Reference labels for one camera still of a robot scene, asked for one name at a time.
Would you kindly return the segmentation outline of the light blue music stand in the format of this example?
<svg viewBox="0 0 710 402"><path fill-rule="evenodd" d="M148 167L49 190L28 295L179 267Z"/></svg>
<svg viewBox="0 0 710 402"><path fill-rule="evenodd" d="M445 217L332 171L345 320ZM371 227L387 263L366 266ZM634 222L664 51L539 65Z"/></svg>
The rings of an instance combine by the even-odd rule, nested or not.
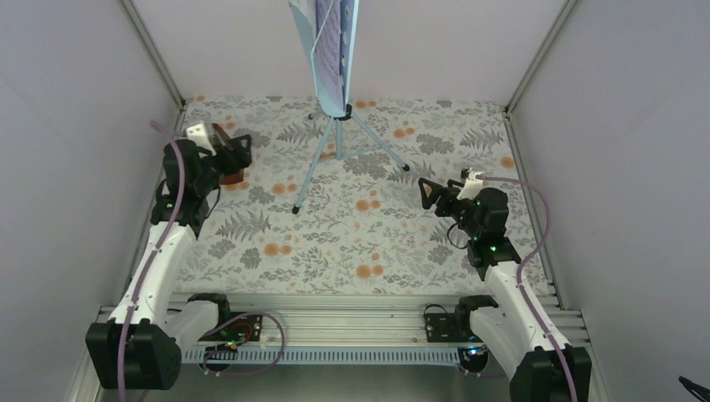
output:
<svg viewBox="0 0 710 402"><path fill-rule="evenodd" d="M322 152L325 150L326 145L330 139L334 140L335 154L334 158L338 161L344 161L349 158L355 158L368 152L375 152L382 150L386 152L390 158L405 172L410 170L408 163L404 161L395 151L383 140L383 138L376 134L373 129L371 129L364 120L357 116L355 112L355 106L350 102L351 95L351 79L352 79L352 59L354 56L354 47L356 44L356 33L358 31L358 15L360 2L356 0L348 0L348 3L352 7L352 25L350 33L350 44L349 44L349 61L348 69L346 74L346 103L342 109L338 108L327 96L326 91L322 88L322 83L318 76L316 75L314 67L314 51L316 42L316 11L315 11L315 1L289 1L288 5L292 12L296 29L301 40L301 45L306 56L306 61L311 70L312 79L314 82L316 99L319 102L320 109L313 111L307 116L311 121L316 120L320 116L325 116L327 118L326 128L323 130L321 139L318 143L316 153L310 163L308 171L306 173L306 178L301 185L301 190L298 193L296 201L292 207L291 212L293 214L298 214L301 210L301 206L306 198L307 189L314 178L314 172L316 166L322 160ZM371 147L357 150L355 152L346 153L344 151L343 137L344 129L343 125L346 121L354 121L361 129L363 129L369 137L375 142Z"/></svg>

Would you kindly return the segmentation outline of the sheet music pages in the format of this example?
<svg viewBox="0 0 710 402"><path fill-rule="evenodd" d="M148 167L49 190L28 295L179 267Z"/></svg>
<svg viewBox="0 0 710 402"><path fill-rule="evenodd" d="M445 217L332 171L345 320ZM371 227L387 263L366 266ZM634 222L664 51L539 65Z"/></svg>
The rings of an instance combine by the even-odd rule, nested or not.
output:
<svg viewBox="0 0 710 402"><path fill-rule="evenodd" d="M348 1L315 1L314 67L328 98L342 109L346 103L352 7Z"/></svg>

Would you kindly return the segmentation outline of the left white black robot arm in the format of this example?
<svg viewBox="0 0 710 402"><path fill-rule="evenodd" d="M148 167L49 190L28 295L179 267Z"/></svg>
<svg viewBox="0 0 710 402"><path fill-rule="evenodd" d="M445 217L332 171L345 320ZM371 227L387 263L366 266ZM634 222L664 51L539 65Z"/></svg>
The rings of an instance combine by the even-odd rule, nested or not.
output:
<svg viewBox="0 0 710 402"><path fill-rule="evenodd" d="M175 316L168 309L186 253L210 214L208 196L225 177L252 163L251 135L215 150L179 138L163 148L147 247L121 302L106 322L90 325L85 342L104 389L170 389L183 351L206 333L226 337L233 316L226 295L198 293Z"/></svg>

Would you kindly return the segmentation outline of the brown wooden metronome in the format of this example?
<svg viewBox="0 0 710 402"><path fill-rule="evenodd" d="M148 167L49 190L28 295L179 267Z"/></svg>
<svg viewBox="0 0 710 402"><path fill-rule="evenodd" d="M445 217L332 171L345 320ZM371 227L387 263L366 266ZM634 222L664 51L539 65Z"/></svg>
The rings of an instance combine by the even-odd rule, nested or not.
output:
<svg viewBox="0 0 710 402"><path fill-rule="evenodd" d="M218 123L213 123L212 128L214 129L215 133L217 134L217 137L220 141L220 145L225 148L224 153L226 154L225 157L223 157L222 161L222 168L224 170L224 175L220 179L220 184L224 186L228 185L235 185L242 183L244 181L244 169L238 168L236 161L233 158L232 155L232 145L230 143L230 138L227 135L226 131L219 125Z"/></svg>

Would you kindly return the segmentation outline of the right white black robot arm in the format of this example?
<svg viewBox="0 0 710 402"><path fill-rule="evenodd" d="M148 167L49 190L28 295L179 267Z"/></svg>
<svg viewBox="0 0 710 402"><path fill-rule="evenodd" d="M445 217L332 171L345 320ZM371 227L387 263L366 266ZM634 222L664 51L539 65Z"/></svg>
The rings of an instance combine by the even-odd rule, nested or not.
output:
<svg viewBox="0 0 710 402"><path fill-rule="evenodd" d="M481 340L509 380L512 401L586 401L592 359L544 311L522 269L527 263L507 237L508 196L486 187L481 173L446 185L420 178L424 209L465 232L468 260L490 296L462 297L451 318L455 335Z"/></svg>

